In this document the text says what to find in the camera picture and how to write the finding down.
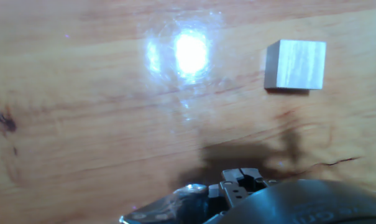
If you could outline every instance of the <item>wood grain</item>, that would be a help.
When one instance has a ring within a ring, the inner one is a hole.
[[[166,53],[191,21],[188,85]],[[322,90],[264,90],[280,39],[327,42]],[[376,1],[0,1],[0,223],[117,223],[232,167],[376,190]]]

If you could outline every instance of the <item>table surface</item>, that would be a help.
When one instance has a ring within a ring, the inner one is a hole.
[[[327,42],[322,90],[266,49]],[[0,223],[116,223],[220,170],[376,190],[376,1],[0,1]]]

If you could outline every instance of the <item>dark stain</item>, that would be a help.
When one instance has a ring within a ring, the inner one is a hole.
[[[2,123],[4,125],[5,131],[9,131],[9,132],[12,132],[12,133],[16,131],[16,128],[17,128],[16,124],[10,116],[5,117],[1,113],[0,114],[0,123]]]
[[[266,89],[269,95],[296,95],[296,96],[309,96],[309,90],[301,90],[301,89],[287,89],[287,88],[273,88],[273,89]]]
[[[18,156],[18,149],[16,149],[16,148],[14,147],[13,150],[14,150],[14,155],[15,155],[15,156]]]

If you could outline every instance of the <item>wooden cube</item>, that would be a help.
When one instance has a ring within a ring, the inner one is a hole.
[[[325,59],[325,42],[279,40],[267,50],[265,88],[320,90]]]

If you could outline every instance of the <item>small wooden block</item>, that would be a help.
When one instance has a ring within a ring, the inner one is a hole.
[[[326,43],[279,40],[267,50],[265,88],[321,90]]]

